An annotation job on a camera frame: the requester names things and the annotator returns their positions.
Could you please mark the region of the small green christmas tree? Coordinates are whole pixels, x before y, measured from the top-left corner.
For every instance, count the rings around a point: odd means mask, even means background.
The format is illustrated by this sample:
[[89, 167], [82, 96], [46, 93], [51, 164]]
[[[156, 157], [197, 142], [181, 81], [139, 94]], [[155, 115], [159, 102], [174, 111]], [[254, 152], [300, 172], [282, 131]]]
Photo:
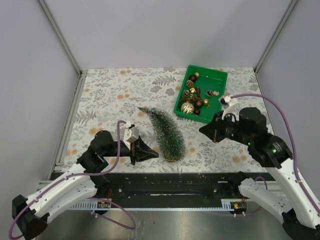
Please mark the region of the small green christmas tree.
[[138, 109], [148, 116], [162, 157], [169, 163], [182, 160], [186, 151], [185, 139], [173, 117], [156, 107]]

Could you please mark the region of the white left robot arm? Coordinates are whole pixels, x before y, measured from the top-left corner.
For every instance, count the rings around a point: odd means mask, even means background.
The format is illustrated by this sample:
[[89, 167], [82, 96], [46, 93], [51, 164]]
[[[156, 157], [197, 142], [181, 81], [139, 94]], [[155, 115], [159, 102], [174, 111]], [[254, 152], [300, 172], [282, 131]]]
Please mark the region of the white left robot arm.
[[58, 215], [79, 201], [89, 198], [108, 199], [112, 190], [106, 175], [111, 172], [106, 157], [129, 157], [137, 162], [159, 157], [147, 146], [139, 130], [131, 126], [124, 132], [124, 139], [113, 140], [109, 131], [95, 134], [88, 149], [68, 171], [37, 192], [12, 200], [12, 227], [17, 226], [21, 236], [32, 240], [40, 235]]

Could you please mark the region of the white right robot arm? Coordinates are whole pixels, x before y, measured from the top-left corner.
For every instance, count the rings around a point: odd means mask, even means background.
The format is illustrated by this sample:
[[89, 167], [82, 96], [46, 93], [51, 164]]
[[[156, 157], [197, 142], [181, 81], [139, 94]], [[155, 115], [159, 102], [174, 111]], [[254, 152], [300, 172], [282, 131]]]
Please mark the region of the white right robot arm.
[[219, 111], [199, 132], [214, 143], [229, 139], [247, 146], [249, 155], [267, 170], [285, 195], [277, 196], [238, 172], [227, 186], [231, 197], [242, 195], [255, 201], [279, 220], [293, 240], [320, 238], [320, 215], [311, 203], [316, 197], [310, 189], [303, 190], [294, 172], [293, 154], [280, 137], [268, 132], [266, 117], [260, 110], [243, 108], [237, 120], [232, 120], [232, 114]]

